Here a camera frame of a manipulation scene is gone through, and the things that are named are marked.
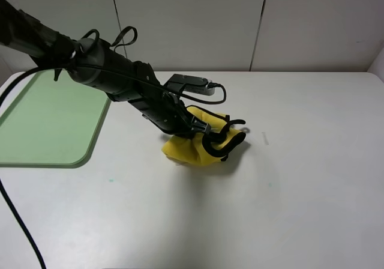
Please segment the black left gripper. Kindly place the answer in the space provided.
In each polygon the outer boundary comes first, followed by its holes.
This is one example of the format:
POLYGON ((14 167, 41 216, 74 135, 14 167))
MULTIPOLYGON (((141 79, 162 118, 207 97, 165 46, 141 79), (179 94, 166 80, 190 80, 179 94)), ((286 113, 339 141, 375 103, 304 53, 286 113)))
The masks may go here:
POLYGON ((190 137, 210 133, 208 123, 192 122, 178 97, 156 87, 160 83, 149 64, 130 61, 103 40, 75 60, 76 68, 69 73, 75 82, 105 92, 112 101, 129 102, 162 132, 190 137))

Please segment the black left arm sleeve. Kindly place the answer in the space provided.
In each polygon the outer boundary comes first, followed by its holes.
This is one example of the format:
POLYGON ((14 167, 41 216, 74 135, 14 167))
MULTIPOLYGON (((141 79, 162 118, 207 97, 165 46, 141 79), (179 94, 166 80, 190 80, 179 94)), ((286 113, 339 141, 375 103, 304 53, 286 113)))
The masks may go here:
POLYGON ((61 70, 82 55, 82 46, 22 10, 1 0, 1 45, 29 55, 40 69, 61 70))

